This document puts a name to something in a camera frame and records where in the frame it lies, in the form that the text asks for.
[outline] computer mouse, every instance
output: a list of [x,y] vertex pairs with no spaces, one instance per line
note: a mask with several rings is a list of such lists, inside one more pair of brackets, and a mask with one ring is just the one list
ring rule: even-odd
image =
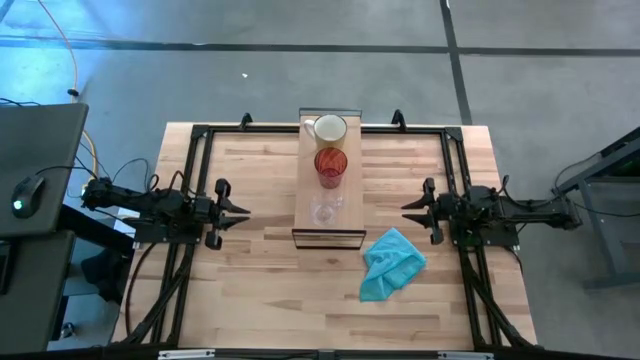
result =
[[38,211],[42,190],[44,189],[44,177],[31,175],[22,180],[13,189],[11,196],[11,210],[17,218],[26,219]]

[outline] black desk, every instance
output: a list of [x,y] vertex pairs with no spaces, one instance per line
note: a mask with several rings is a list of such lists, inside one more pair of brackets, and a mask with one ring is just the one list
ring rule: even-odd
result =
[[0,240],[11,243],[14,263],[0,295],[0,354],[46,350],[64,315],[58,309],[76,236],[125,258],[133,254],[131,238],[63,205],[71,169],[41,174],[42,201],[32,217],[11,211],[22,179],[74,166],[87,112],[85,104],[0,107]]
[[15,249],[11,288],[0,296],[0,354],[46,350],[74,239],[59,231],[24,239]]

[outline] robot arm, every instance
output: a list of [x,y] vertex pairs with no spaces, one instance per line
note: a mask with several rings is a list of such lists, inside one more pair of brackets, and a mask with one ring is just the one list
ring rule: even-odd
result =
[[432,229],[431,243],[444,241],[438,221],[450,220],[465,233],[475,234],[467,245],[518,245],[516,224],[543,223],[553,228],[574,229],[582,224],[575,205],[565,197],[552,200],[516,201],[501,196],[495,188],[472,186],[460,196],[441,193],[436,198],[435,182],[427,178],[422,186],[424,195],[402,209],[427,208],[426,214],[402,216]]
[[137,211],[140,217],[123,220],[136,229],[138,242],[166,242],[195,244],[200,242],[204,225],[212,225],[205,245],[219,250],[222,246],[220,230],[249,220],[247,216],[227,217],[224,212],[249,214],[229,200],[231,185],[225,179],[216,181],[214,201],[205,194],[189,196],[172,188],[141,193],[114,185],[102,178],[91,180],[82,195],[83,207],[89,210],[120,206]]

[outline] black clamp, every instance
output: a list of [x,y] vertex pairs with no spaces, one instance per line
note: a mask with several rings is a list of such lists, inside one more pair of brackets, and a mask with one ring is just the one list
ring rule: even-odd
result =
[[401,132],[407,132],[407,123],[404,121],[404,115],[402,115],[400,109],[396,109],[396,111],[393,112],[391,124],[398,125],[398,130]]
[[244,115],[242,116],[242,120],[240,121],[240,130],[242,131],[246,130],[247,124],[252,122],[253,122],[253,118],[251,117],[251,114],[244,113]]

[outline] white mug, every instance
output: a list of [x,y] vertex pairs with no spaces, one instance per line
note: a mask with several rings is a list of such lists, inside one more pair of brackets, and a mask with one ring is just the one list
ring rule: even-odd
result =
[[324,115],[305,120],[304,129],[318,144],[318,148],[339,148],[347,135],[347,122],[338,115]]

